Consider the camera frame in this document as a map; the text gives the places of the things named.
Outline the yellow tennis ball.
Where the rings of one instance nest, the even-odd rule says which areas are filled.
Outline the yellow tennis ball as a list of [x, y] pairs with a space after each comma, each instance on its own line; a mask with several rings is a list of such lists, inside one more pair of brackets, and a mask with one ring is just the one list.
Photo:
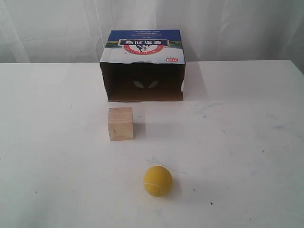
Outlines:
[[163, 197], [170, 192], [173, 178], [165, 167], [153, 166], [145, 173], [143, 185], [148, 194], [154, 197]]

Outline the light wooden cube block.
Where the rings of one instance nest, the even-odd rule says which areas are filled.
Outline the light wooden cube block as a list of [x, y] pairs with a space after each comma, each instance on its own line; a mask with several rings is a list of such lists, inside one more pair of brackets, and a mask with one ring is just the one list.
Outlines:
[[133, 109], [131, 107], [109, 108], [108, 131], [111, 141], [134, 139]]

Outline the blue white cardboard box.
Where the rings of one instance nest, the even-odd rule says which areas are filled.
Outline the blue white cardboard box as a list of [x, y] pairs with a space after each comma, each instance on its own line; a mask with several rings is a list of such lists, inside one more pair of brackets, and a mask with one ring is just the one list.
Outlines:
[[183, 100], [186, 61], [178, 29], [112, 30], [100, 68], [109, 102]]

